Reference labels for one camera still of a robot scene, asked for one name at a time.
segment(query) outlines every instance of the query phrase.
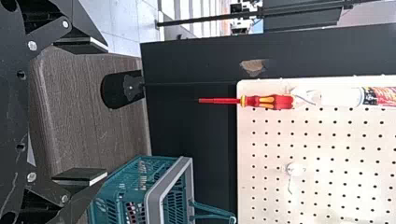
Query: teal basket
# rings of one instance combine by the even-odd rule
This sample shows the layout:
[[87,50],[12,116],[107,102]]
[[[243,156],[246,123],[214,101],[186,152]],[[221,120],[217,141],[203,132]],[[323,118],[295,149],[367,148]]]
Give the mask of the teal basket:
[[[177,158],[140,156],[111,174],[89,209],[90,224],[149,224],[144,204],[147,191],[177,161]],[[185,176],[176,182],[163,200],[164,224],[188,224],[203,218],[236,223],[235,215],[221,209],[187,202]],[[187,217],[187,206],[205,215]]]

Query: screw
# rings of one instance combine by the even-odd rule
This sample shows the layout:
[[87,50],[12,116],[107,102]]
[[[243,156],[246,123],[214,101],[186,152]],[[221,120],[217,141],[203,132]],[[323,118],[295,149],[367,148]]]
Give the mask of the screw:
[[67,197],[67,195],[64,195],[62,197],[62,203],[67,203],[67,201],[69,201],[69,197]]
[[37,174],[32,172],[27,176],[27,182],[32,183],[37,178]]
[[64,26],[64,28],[69,28],[69,22],[67,22],[67,21],[63,21],[62,22],[62,25]]
[[37,43],[35,41],[29,41],[27,43],[27,46],[29,47],[29,50],[31,50],[31,51],[37,50]]

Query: basket handle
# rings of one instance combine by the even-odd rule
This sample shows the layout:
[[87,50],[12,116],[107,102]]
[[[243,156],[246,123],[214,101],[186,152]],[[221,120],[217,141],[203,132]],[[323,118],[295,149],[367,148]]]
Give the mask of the basket handle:
[[196,209],[206,211],[208,215],[199,215],[199,216],[191,216],[190,221],[194,221],[195,219],[208,219],[208,218],[215,218],[215,219],[224,219],[229,220],[229,224],[236,224],[236,216],[234,213],[227,212],[225,210],[219,209],[217,207],[209,206],[203,203],[192,202],[189,201],[190,206],[193,206]]

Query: pegboard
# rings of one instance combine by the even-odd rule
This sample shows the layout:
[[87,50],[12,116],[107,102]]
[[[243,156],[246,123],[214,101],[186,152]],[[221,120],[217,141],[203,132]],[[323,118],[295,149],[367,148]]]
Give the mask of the pegboard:
[[[244,80],[241,95],[396,86],[396,76]],[[240,223],[396,223],[396,110],[237,109]],[[290,178],[289,164],[305,169]]]

